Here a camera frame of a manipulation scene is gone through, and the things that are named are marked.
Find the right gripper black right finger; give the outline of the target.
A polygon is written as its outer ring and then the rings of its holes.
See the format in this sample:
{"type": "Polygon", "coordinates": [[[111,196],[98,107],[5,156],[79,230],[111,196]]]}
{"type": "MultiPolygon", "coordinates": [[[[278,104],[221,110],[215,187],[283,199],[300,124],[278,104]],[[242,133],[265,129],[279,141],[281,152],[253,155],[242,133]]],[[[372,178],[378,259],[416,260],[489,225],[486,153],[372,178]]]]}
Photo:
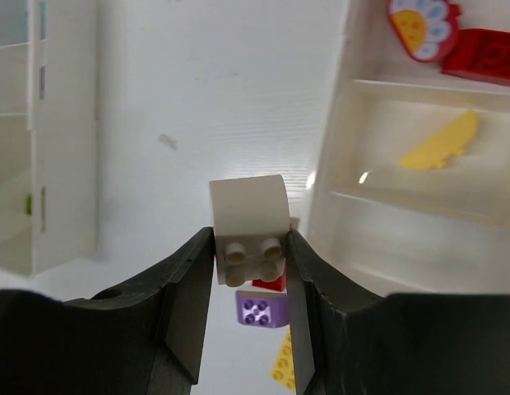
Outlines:
{"type": "Polygon", "coordinates": [[[510,394],[510,295],[385,297],[286,236],[299,394],[510,394]]]}

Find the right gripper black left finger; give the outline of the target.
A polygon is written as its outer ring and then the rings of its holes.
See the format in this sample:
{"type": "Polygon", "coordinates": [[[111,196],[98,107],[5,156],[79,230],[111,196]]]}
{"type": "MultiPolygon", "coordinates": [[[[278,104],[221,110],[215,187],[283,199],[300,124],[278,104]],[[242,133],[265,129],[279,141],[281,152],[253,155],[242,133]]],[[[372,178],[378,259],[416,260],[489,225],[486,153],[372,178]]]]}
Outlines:
{"type": "Polygon", "coordinates": [[[0,394],[188,394],[198,381],[215,239],[89,299],[0,290],[0,394]]]}

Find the yellow long lego plate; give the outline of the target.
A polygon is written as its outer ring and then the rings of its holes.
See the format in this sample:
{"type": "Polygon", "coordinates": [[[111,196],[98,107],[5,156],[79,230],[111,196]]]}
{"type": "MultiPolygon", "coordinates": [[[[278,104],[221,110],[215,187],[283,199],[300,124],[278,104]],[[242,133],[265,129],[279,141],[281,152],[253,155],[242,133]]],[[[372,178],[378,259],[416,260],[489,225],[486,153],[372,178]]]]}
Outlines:
{"type": "Polygon", "coordinates": [[[275,363],[271,370],[272,378],[291,391],[295,390],[294,360],[290,330],[280,345],[275,363]]]}

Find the purple lego plate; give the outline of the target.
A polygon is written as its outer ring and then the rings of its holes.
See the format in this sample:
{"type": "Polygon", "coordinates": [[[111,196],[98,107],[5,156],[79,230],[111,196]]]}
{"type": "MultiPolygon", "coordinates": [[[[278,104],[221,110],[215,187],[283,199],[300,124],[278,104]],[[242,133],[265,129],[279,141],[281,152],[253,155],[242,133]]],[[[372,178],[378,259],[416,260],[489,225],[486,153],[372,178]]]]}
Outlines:
{"type": "Polygon", "coordinates": [[[256,328],[282,328],[290,323],[286,293],[237,290],[237,320],[256,328]]]}

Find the white curved lego brick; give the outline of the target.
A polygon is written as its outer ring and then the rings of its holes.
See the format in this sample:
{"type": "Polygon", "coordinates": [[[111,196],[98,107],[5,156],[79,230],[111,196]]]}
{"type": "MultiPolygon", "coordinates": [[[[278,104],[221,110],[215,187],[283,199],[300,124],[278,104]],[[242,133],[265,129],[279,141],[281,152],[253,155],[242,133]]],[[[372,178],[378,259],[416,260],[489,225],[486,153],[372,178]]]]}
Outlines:
{"type": "Polygon", "coordinates": [[[284,272],[290,209],[280,175],[209,183],[216,244],[217,281],[239,287],[272,282],[284,272]]]}

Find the small lime green lego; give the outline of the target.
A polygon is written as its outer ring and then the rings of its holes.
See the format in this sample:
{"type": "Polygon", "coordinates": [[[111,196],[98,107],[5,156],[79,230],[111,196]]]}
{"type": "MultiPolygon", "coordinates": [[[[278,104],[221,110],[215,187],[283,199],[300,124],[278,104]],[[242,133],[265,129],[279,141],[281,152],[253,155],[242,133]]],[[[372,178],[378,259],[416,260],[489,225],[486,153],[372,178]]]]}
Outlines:
{"type": "Polygon", "coordinates": [[[30,193],[25,198],[25,213],[28,216],[32,215],[32,195],[30,193]]]}

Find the yellow lego plate piece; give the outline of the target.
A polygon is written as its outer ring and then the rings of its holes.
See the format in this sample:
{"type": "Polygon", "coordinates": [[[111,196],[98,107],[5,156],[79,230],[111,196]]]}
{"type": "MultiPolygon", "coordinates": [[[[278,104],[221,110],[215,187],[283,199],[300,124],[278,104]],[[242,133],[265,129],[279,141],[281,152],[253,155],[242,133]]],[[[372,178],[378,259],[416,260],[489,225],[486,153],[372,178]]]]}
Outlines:
{"type": "Polygon", "coordinates": [[[479,116],[469,110],[452,120],[428,140],[399,160],[408,170],[439,170],[446,166],[451,156],[461,156],[476,136],[479,116]]]}

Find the red studded lego brick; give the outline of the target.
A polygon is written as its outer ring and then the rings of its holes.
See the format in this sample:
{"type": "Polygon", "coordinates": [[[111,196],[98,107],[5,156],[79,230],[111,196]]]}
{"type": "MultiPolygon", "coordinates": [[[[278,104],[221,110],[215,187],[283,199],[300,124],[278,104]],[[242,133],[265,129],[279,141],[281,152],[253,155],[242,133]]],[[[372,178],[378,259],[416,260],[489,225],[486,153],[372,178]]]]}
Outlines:
{"type": "Polygon", "coordinates": [[[441,73],[472,81],[510,87],[510,32],[464,29],[441,73]]]}

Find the red oval lego piece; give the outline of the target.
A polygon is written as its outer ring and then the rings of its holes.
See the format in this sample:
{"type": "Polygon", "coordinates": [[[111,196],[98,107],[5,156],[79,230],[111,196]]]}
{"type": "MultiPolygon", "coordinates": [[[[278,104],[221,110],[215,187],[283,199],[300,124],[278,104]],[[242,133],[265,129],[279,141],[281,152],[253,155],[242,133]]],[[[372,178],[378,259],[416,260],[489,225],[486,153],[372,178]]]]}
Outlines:
{"type": "Polygon", "coordinates": [[[387,18],[406,53],[419,63],[446,58],[459,40],[462,9],[448,0],[391,0],[387,18]]]}

